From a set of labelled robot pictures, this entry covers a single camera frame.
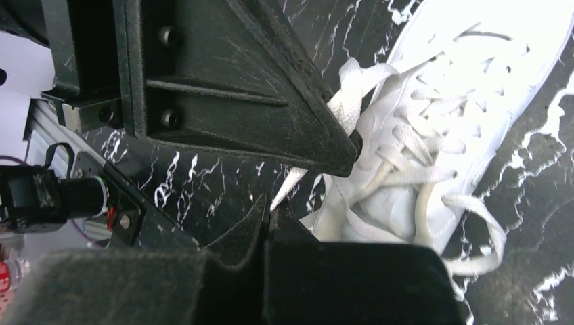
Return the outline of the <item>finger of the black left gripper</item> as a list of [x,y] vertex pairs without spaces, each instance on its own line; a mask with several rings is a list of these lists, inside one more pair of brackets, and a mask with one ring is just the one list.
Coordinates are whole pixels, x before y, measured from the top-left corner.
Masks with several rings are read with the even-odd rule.
[[114,1],[123,124],[178,151],[346,176],[360,149],[277,1]]

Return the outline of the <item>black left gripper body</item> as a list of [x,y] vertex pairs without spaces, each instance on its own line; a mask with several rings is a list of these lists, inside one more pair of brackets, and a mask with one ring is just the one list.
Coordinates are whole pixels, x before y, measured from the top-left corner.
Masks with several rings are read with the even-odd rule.
[[50,49],[55,77],[41,97],[61,126],[124,127],[112,1],[2,1],[1,31]]

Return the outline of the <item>white shoelace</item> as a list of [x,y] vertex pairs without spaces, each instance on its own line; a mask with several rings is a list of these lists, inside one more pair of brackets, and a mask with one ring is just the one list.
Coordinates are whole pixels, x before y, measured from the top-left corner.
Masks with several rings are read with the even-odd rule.
[[487,84],[490,74],[485,59],[440,55],[370,68],[348,60],[329,106],[344,129],[360,134],[363,148],[350,176],[333,177],[311,214],[313,235],[442,253],[470,211],[486,223],[493,252],[445,265],[458,276],[498,268],[505,231],[473,194],[512,123],[505,93]]

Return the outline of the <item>white sneaker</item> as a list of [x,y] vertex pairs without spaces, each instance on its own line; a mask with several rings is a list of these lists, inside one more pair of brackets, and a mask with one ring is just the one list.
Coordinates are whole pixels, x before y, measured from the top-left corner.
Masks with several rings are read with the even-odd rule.
[[472,194],[557,63],[572,1],[423,1],[361,116],[361,158],[335,179],[312,227],[324,241],[445,250],[476,211],[502,255],[506,235]]

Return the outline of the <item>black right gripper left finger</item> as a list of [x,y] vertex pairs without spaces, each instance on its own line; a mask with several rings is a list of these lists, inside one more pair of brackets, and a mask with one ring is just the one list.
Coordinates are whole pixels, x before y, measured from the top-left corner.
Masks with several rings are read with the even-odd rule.
[[265,196],[200,250],[62,250],[45,255],[2,324],[260,324]]

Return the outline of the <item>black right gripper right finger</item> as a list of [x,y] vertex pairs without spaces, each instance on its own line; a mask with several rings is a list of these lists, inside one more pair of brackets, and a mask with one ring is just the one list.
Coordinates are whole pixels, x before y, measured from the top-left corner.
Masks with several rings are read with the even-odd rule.
[[320,242],[263,209],[264,324],[461,324],[447,270],[412,244]]

